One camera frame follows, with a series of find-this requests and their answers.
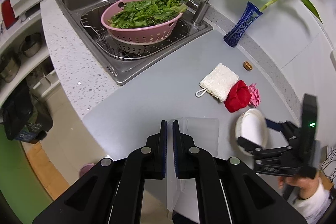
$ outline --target lettuce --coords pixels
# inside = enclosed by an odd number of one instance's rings
[[[142,28],[167,22],[187,6],[187,0],[140,0],[128,2],[124,10],[108,20],[111,27],[120,29]]]

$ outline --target gooseneck faucet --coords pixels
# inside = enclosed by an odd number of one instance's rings
[[[210,7],[209,0],[202,0],[200,3],[197,3],[194,0],[188,0],[186,4],[188,7],[195,10],[195,15],[192,19],[192,23],[196,26],[200,26],[207,10]]]

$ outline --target green wall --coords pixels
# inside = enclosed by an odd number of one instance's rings
[[[31,169],[19,141],[6,138],[0,125],[0,190],[23,224],[31,224],[52,199]]]

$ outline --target blue vase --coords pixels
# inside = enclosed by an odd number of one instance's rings
[[[226,44],[231,47],[237,46],[239,39],[246,29],[262,14],[263,13],[260,12],[257,7],[255,7],[251,2],[248,2],[245,11],[238,23],[232,28],[231,31],[224,35],[224,41]]]

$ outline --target sponge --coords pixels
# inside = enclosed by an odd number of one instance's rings
[[[220,63],[199,83],[199,85],[220,102],[224,102],[230,89],[238,79],[238,75]]]

